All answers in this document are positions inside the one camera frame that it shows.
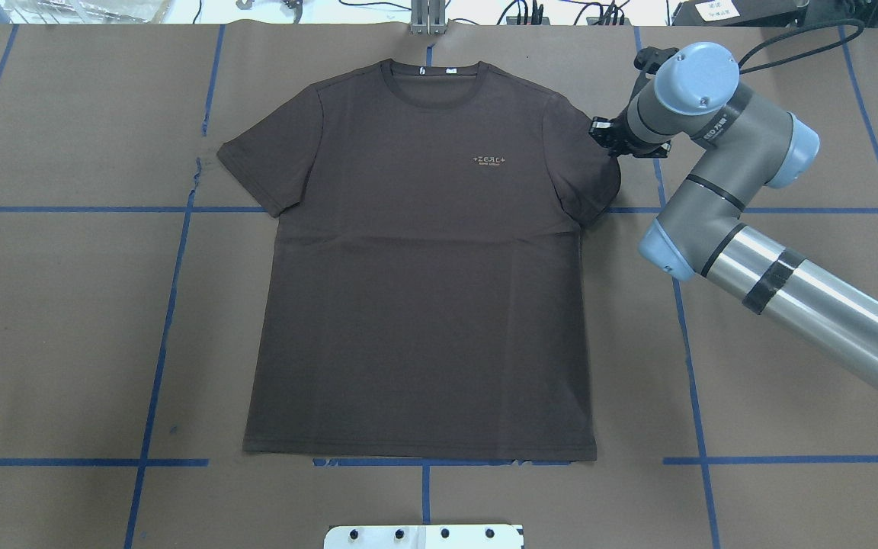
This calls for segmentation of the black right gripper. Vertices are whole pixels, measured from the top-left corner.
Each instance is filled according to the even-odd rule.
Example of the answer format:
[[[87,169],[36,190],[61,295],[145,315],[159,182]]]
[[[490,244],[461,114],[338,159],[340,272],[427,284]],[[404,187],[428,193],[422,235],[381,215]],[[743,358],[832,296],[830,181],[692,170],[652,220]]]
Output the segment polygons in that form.
[[[623,116],[609,119],[602,116],[592,118],[589,135],[597,145],[607,150],[610,157],[633,156],[634,159],[666,159],[671,152],[671,142],[644,142],[630,132],[630,125]]]

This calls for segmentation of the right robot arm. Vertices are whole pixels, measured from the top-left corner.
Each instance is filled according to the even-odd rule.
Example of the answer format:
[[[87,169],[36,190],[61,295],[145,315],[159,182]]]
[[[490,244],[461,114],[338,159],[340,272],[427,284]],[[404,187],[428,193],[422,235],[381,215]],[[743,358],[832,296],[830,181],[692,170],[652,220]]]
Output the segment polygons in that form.
[[[707,279],[878,390],[878,301],[742,221],[761,188],[785,188],[811,167],[819,135],[743,84],[720,44],[646,47],[633,63],[630,101],[595,118],[590,136],[610,156],[662,159],[678,135],[703,150],[639,253],[677,281]]]

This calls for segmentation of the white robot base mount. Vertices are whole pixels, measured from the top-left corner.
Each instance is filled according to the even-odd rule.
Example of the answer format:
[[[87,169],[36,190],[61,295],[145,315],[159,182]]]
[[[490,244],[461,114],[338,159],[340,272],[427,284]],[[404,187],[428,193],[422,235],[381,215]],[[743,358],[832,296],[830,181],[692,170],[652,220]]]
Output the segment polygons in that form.
[[[339,525],[324,548],[526,548],[522,525]]]

